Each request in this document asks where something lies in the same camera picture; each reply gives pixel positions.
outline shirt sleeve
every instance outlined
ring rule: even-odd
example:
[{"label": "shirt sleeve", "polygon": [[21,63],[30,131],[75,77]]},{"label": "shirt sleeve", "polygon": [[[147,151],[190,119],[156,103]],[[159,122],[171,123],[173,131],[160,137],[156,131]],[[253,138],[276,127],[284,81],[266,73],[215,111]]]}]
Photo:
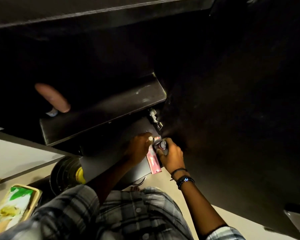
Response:
[{"label": "shirt sleeve", "polygon": [[240,232],[230,226],[223,226],[212,232],[206,240],[245,240]]},{"label": "shirt sleeve", "polygon": [[41,206],[30,219],[0,234],[0,240],[79,239],[89,234],[99,213],[99,200],[93,189],[78,185]]}]

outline dark wall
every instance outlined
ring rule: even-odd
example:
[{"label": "dark wall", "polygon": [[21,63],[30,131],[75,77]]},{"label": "dark wall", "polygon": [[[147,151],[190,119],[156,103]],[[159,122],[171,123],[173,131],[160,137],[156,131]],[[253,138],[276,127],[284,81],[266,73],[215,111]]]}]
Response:
[{"label": "dark wall", "polygon": [[163,135],[212,204],[300,239],[300,0],[218,0],[201,28],[157,63]]}]

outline plaid shirt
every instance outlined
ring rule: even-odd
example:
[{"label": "plaid shirt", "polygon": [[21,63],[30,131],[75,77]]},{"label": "plaid shirt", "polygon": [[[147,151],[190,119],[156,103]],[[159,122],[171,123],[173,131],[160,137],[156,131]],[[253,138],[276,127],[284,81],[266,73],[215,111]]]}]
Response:
[{"label": "plaid shirt", "polygon": [[[177,204],[154,187],[112,191],[99,206],[86,185],[68,189],[0,239],[193,239]],[[217,229],[207,240],[244,240],[234,228]]]}]

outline wrist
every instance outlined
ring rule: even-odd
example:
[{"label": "wrist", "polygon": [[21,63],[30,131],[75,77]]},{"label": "wrist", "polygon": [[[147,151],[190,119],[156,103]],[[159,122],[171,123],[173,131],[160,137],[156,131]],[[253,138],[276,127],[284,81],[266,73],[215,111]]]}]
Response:
[{"label": "wrist", "polygon": [[178,179],[180,179],[182,176],[190,176],[190,173],[184,171],[184,170],[180,170],[180,171],[177,171],[173,174],[173,180],[174,181],[177,181]]}]

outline tile floor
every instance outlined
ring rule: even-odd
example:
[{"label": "tile floor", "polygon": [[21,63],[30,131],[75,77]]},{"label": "tile floor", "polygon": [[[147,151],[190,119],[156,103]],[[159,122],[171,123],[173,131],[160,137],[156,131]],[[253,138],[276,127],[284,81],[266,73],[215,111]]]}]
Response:
[{"label": "tile floor", "polygon": [[[15,183],[27,185],[38,179],[44,178],[50,174],[53,166],[54,166],[54,164],[48,165],[46,167],[43,167],[41,169],[24,174],[20,177],[14,178],[14,179],[2,184],[0,186],[0,200],[4,197],[8,188],[11,185],[13,185]],[[175,184],[175,182],[170,181],[170,179],[171,178],[170,178],[169,173],[163,168],[163,171],[161,173],[148,175],[146,180],[142,184],[141,188],[144,188],[147,186],[155,186],[155,187],[160,188],[162,191],[165,191],[166,193],[168,193],[180,207],[182,214],[192,231],[194,239],[197,240],[198,237],[197,237],[189,210],[187,208],[186,202],[182,196],[181,191],[178,190],[178,187]],[[221,215],[221,217],[228,223],[228,225],[238,229],[247,240],[260,240],[260,239],[263,239],[263,240],[293,240],[293,238],[290,238],[290,237],[287,237],[284,235],[267,232],[263,229],[263,226],[255,223],[255,222],[249,221],[245,218],[242,218],[240,216],[237,216],[235,214],[232,214],[231,212],[228,212],[221,208],[215,207],[215,209]]]}]

